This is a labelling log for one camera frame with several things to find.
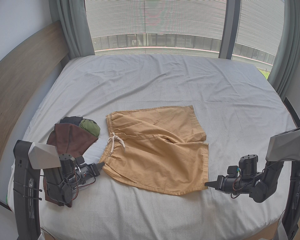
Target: white bed sheet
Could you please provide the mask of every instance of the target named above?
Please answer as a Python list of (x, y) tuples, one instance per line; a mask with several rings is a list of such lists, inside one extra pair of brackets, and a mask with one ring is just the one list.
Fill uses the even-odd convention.
[[(169, 105), (193, 105), (209, 143), (209, 180), (226, 175), (241, 156), (265, 165), (269, 138), (294, 129), (279, 96), (254, 65), (184, 55), (89, 56), (70, 61), (40, 104), (24, 140), (46, 143), (64, 116), (84, 116), (100, 128), (85, 153), (97, 162), (108, 138), (105, 115)], [(127, 186), (101, 171), (72, 208), (40, 203), (41, 227), (67, 239), (243, 239), (275, 222), (285, 208), (290, 179), (285, 163), (277, 191), (265, 202), (231, 199), (214, 189), (171, 196)], [(13, 180), (8, 204), (13, 209)]]

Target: tan shorts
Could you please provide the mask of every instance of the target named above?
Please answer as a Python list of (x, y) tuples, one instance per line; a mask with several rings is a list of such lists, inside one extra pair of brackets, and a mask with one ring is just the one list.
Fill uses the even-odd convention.
[(207, 189), (208, 144), (193, 106), (164, 106), (112, 112), (109, 142), (101, 156), (113, 179), (159, 193), (182, 195)]

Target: wooden headboard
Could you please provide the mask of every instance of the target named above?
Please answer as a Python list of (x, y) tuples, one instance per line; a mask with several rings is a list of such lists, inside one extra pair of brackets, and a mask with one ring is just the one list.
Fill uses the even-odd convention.
[(68, 52), (57, 21), (27, 38), (0, 61), (0, 159), (26, 103)]

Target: green garment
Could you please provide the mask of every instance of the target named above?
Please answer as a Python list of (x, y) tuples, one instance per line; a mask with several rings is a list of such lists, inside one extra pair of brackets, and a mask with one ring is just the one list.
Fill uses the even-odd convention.
[(96, 122), (89, 119), (82, 119), (79, 127), (87, 130), (89, 133), (93, 134), (95, 137), (98, 137), (100, 134), (100, 127), (97, 125)]

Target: gray curtain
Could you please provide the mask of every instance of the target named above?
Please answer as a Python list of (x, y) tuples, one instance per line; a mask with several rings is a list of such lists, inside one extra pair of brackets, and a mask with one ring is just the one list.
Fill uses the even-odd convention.
[(49, 0), (52, 21), (60, 20), (70, 59), (95, 55), (84, 0)]
[(300, 57), (300, 3), (299, 0), (284, 1), (284, 24), (278, 52), (268, 77), (282, 100), (298, 66)]

